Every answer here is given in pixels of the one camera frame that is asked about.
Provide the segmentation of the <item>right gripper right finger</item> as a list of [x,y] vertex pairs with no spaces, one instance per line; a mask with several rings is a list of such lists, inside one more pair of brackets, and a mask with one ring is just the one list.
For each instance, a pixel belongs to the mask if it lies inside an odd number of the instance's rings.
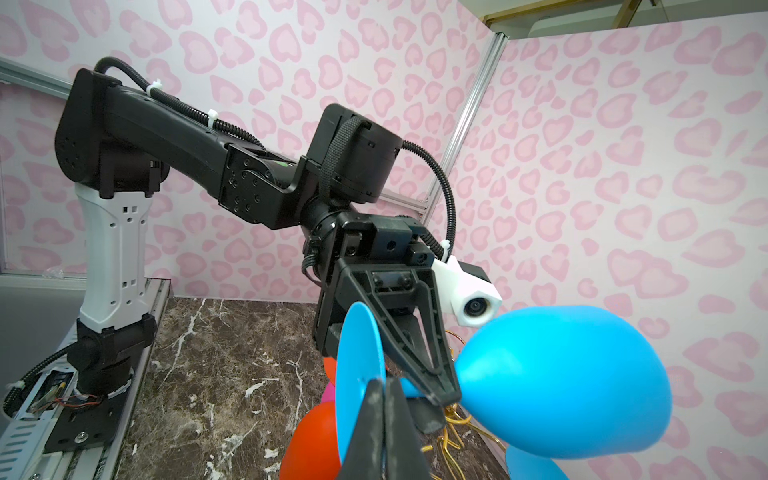
[[384,388],[384,478],[430,479],[421,448],[403,388],[397,379],[388,377]]

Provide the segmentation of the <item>red plastic wine glass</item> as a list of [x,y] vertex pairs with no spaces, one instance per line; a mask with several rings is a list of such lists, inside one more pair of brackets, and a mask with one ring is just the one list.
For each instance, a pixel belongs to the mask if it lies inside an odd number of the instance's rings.
[[[324,357],[323,364],[328,383],[335,385],[336,360]],[[340,469],[335,401],[320,403],[299,422],[281,462],[279,479],[335,479]]]

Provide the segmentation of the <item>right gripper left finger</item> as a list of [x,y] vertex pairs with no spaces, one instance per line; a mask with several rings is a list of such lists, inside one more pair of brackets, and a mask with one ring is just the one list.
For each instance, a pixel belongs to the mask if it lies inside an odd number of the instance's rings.
[[371,380],[358,412],[338,480],[379,480],[384,472],[384,386]]

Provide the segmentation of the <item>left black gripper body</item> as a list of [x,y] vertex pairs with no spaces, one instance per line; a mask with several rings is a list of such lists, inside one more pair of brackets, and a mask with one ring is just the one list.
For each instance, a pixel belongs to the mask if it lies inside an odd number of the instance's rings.
[[424,227],[405,217],[324,212],[311,219],[312,272],[321,284],[313,338],[336,356],[351,306],[368,307],[382,348],[434,405],[461,398],[444,332],[432,264],[421,242]]

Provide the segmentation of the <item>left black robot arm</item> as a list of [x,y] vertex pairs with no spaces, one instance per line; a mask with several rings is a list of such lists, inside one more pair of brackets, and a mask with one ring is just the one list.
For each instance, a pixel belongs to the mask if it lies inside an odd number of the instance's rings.
[[426,398],[459,401],[432,269],[450,248],[414,218],[358,211],[379,198],[401,152],[423,156],[423,148],[331,104],[308,152],[290,160],[130,67],[126,87],[108,73],[120,67],[108,57],[78,72],[55,135],[86,226],[86,296],[66,352],[80,394],[104,399],[126,385],[155,339],[144,284],[147,218],[177,170],[247,223],[303,231],[301,271],[320,290],[313,337],[322,354],[336,353],[346,312],[361,303],[385,354]]

